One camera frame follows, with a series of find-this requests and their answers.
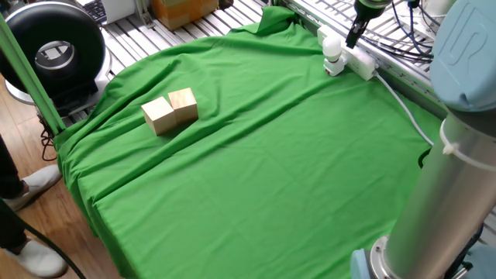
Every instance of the green cloth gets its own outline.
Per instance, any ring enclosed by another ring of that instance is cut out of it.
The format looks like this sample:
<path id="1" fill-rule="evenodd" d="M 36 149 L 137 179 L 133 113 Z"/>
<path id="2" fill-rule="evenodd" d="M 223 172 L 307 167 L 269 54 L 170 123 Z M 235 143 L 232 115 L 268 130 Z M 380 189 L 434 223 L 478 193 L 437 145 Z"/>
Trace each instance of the green cloth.
<path id="1" fill-rule="evenodd" d="M 56 140 L 74 200 L 123 277 L 349 278 L 391 231 L 429 146 L 388 90 L 328 76 L 284 8 L 125 69 Z M 192 88 L 199 120 L 156 137 L 140 106 Z M 440 121 L 406 102 L 437 138 Z"/>

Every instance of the light blue cap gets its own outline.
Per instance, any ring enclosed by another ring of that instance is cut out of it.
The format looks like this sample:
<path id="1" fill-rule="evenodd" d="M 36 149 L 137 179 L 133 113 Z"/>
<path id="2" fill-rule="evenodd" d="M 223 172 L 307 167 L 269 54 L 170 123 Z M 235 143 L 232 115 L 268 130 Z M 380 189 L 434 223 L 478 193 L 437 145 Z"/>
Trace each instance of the light blue cap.
<path id="1" fill-rule="evenodd" d="M 434 92 L 463 112 L 496 109 L 496 0 L 457 0 L 433 48 Z"/>

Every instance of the green pole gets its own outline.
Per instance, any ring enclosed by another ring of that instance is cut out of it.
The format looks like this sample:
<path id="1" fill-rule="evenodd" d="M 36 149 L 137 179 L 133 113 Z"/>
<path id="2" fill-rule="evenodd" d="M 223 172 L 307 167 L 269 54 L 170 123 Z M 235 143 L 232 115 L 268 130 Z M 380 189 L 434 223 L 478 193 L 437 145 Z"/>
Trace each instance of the green pole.
<path id="1" fill-rule="evenodd" d="M 2 15 L 0 15 L 0 50 L 3 51 L 4 55 L 9 60 L 14 71 L 31 95 L 31 98 L 33 98 L 33 101 L 36 103 L 36 106 L 53 133 L 57 135 L 65 130 L 62 118 L 57 113 L 50 98 L 48 98 L 45 89 L 34 73 L 34 70 L 31 68 L 31 65 Z"/>

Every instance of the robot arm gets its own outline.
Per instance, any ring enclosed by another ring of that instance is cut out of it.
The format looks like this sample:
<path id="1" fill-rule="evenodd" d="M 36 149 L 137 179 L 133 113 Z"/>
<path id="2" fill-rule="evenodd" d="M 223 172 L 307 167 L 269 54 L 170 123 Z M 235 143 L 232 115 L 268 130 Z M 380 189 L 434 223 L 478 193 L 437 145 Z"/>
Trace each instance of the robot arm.
<path id="1" fill-rule="evenodd" d="M 365 32 L 369 21 L 382 15 L 386 7 L 392 2 L 393 0 L 355 0 L 356 18 L 346 38 L 346 45 L 349 48 L 354 48 L 358 39 Z"/>

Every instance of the silver cylinder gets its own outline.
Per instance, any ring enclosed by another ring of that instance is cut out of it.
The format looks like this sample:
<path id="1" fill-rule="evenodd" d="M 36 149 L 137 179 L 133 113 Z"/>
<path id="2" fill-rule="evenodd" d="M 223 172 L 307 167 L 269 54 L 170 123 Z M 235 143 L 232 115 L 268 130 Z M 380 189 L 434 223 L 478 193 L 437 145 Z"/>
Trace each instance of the silver cylinder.
<path id="1" fill-rule="evenodd" d="M 449 114 L 385 244 L 386 277 L 439 279 L 496 204 L 496 142 Z"/>

